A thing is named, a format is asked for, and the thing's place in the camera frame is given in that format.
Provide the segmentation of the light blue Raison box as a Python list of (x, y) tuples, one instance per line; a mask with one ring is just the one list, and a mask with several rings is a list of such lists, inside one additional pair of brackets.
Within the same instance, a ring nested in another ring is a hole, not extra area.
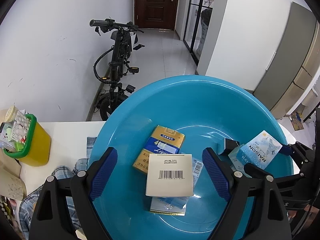
[(242, 165), (251, 163), (264, 170), (281, 148), (281, 143), (266, 131), (262, 131), (248, 143), (240, 147), (236, 158)]

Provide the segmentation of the cream box with barcode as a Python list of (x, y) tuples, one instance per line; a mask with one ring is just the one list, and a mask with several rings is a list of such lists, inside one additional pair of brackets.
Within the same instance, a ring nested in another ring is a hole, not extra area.
[(190, 154), (151, 154), (145, 195), (190, 197), (193, 195), (193, 158)]

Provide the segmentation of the yellow bin green rim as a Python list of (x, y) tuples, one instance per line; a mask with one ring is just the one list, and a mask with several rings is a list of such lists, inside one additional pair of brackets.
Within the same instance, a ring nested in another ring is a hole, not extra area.
[(7, 156), (29, 166), (44, 166), (49, 160), (51, 137), (37, 122), (35, 115), (27, 114), (26, 117), (30, 120), (30, 127), (24, 148), (15, 153), (11, 153), (6, 149), (3, 152)]

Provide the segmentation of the blue plaid cloth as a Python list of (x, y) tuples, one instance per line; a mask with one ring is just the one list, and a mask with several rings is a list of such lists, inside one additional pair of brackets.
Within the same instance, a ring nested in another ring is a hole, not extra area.
[(39, 230), (54, 230), (52, 239), (77, 239), (76, 231), (81, 229), (76, 208), (72, 200), (71, 182), (85, 182), (89, 173), (89, 157), (96, 141), (95, 137), (87, 138), (87, 158), (79, 159), (75, 168), (57, 167), (45, 183), (29, 194), (20, 204), (19, 219), (26, 239), (42, 239)]

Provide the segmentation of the light blue flat pack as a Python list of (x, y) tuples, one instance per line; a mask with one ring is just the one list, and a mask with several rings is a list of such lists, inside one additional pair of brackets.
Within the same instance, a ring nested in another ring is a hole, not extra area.
[(152, 197), (150, 212), (160, 215), (184, 216), (189, 197)]

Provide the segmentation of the gold blue cigarette pack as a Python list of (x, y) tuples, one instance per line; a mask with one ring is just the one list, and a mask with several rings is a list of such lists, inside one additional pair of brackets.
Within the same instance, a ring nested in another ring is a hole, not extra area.
[(147, 174), (150, 154), (178, 154), (184, 139), (184, 134), (158, 125), (144, 144), (132, 166)]

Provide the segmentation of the white paper roll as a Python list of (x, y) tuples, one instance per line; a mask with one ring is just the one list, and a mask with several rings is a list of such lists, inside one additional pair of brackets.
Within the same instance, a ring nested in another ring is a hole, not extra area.
[(0, 165), (1, 196), (22, 201), (26, 197), (26, 187), (20, 179), (21, 165), (15, 159), (7, 156), (2, 149)]

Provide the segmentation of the grey beige refrigerator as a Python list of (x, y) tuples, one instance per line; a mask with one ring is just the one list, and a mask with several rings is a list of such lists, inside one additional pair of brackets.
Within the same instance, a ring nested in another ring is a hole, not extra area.
[(253, 95), (276, 119), (306, 91), (319, 68), (319, 22), (305, 7), (292, 2), (282, 39)]

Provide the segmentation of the black electric bicycle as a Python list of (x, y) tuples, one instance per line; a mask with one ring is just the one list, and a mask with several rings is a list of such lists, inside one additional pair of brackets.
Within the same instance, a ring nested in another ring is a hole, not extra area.
[[(114, 45), (105, 53), (103, 53), (94, 63), (93, 72), (95, 77), (103, 84), (109, 86), (109, 90), (98, 96), (95, 108), (99, 110), (100, 117), (106, 121), (108, 117), (119, 107), (128, 97), (135, 91), (135, 87), (127, 85), (125, 88), (121, 83), (121, 78), (128, 73), (139, 73), (138, 67), (129, 66), (129, 58), (132, 51), (143, 48), (144, 45), (138, 43), (137, 32), (143, 32), (132, 22), (117, 23), (112, 19), (91, 20), (91, 27), (95, 28), (95, 32), (107, 33), (111, 32), (111, 39)], [(108, 75), (101, 77), (97, 72), (98, 63), (107, 54), (111, 53), (111, 61), (108, 63)]]

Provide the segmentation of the black framed glass door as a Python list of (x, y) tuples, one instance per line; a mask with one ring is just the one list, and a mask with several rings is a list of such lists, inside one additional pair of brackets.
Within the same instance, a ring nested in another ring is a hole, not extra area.
[(210, 23), (214, 0), (187, 0), (188, 12), (183, 42), (196, 64), (199, 63)]

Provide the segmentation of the dark brown door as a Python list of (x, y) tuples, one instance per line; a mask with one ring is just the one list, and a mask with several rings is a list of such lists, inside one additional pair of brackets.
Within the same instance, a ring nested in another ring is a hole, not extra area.
[(174, 30), (178, 0), (135, 0), (135, 24), (140, 28)]

